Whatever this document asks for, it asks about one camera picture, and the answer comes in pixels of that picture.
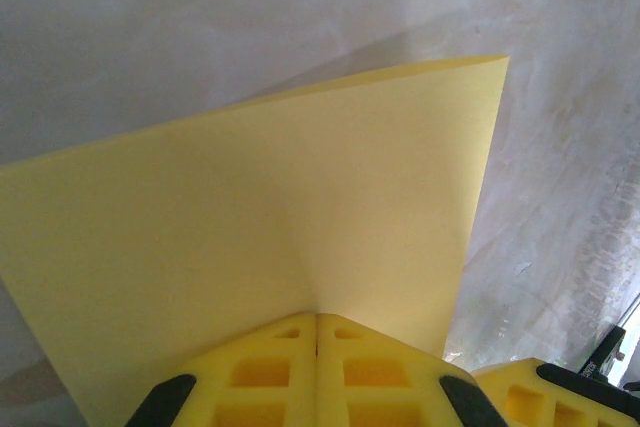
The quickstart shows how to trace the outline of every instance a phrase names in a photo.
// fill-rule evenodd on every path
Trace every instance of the yellow foam sheet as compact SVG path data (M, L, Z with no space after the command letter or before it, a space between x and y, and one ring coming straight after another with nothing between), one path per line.
M0 171L2 279L89 423L299 311L440 354L506 67L359 74Z

